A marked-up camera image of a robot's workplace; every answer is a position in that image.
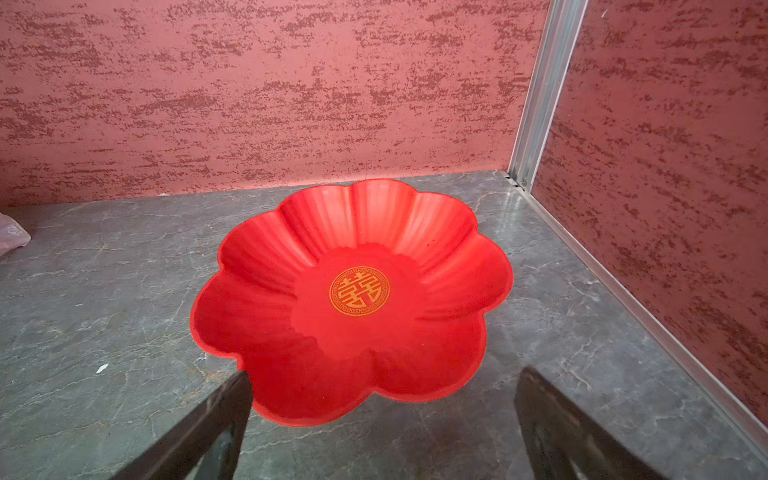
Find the red flower-shaped plastic plate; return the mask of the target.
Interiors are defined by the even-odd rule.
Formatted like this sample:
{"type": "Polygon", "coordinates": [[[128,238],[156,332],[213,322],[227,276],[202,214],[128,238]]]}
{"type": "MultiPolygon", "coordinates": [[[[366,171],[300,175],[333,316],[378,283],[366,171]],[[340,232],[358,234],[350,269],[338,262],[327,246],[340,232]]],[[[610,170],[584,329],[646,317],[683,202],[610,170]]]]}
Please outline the red flower-shaped plastic plate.
{"type": "Polygon", "coordinates": [[[455,393],[514,282],[469,206],[389,179],[294,193],[235,227],[217,263],[191,334],[247,375],[256,412],[290,427],[334,421],[373,394],[455,393]]]}

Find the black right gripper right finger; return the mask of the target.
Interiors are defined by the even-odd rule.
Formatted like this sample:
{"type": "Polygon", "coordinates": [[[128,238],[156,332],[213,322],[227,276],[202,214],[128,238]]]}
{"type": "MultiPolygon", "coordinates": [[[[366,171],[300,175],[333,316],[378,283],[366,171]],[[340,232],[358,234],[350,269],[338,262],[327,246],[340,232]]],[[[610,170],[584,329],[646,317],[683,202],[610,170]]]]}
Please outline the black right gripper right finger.
{"type": "Polygon", "coordinates": [[[515,408],[536,479],[661,479],[537,370],[521,371],[515,408]]]}

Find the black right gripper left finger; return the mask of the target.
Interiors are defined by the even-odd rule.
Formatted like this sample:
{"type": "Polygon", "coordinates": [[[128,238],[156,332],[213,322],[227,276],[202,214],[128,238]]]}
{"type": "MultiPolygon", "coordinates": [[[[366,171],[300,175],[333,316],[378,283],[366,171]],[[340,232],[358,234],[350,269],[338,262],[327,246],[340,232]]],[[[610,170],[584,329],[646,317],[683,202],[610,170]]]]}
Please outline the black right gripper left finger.
{"type": "Polygon", "coordinates": [[[115,479],[231,479],[252,407],[248,375],[239,372],[113,475],[115,479]]]}

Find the right back corner aluminium profile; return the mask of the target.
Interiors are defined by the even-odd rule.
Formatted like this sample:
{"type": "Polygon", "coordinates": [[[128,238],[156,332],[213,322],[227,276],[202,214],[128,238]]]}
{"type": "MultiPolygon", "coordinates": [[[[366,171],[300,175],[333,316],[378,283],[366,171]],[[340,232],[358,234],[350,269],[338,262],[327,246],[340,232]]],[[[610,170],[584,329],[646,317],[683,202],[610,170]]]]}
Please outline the right back corner aluminium profile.
{"type": "Polygon", "coordinates": [[[508,169],[509,177],[527,192],[534,185],[588,4],[550,4],[508,169]]]}

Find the pink plastic bag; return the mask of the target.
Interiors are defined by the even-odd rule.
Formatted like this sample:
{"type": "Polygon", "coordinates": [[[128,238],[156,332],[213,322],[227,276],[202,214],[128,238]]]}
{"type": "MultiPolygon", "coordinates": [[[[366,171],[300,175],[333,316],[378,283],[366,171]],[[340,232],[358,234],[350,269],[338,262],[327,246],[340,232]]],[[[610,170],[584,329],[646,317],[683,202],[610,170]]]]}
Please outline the pink plastic bag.
{"type": "Polygon", "coordinates": [[[31,235],[13,218],[0,214],[0,256],[10,251],[25,247],[31,235]]]}

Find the right wall base aluminium strip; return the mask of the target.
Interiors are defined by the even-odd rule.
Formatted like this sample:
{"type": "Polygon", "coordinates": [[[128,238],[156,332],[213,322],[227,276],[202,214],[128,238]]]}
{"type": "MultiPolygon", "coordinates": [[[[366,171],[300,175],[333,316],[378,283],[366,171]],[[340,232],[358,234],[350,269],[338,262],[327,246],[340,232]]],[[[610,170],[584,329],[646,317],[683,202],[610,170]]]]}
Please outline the right wall base aluminium strip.
{"type": "Polygon", "coordinates": [[[710,403],[727,419],[761,459],[767,461],[767,427],[739,400],[683,343],[611,274],[567,229],[530,193],[511,179],[509,183],[546,225],[579,258],[590,272],[618,300],[627,312],[655,339],[660,347],[700,387],[710,403]]]}

